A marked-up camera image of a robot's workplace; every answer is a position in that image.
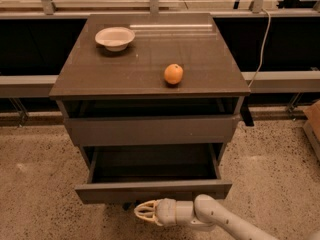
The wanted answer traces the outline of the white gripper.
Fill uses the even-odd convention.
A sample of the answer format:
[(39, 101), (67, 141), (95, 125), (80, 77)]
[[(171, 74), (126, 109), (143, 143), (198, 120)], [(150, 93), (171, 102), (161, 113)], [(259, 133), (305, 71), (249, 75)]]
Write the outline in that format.
[(192, 201), (168, 198), (143, 202), (134, 209), (134, 212), (139, 219), (160, 226), (188, 225), (194, 218)]

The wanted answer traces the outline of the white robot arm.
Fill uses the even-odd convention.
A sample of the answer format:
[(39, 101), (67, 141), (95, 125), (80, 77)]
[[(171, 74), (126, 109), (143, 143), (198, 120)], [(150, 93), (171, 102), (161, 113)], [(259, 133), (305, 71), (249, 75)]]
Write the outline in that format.
[(144, 221), (163, 227), (182, 225), (212, 231), (219, 226), (235, 240), (278, 240), (205, 194), (198, 195), (193, 201), (170, 198), (146, 201), (139, 204), (134, 213)]

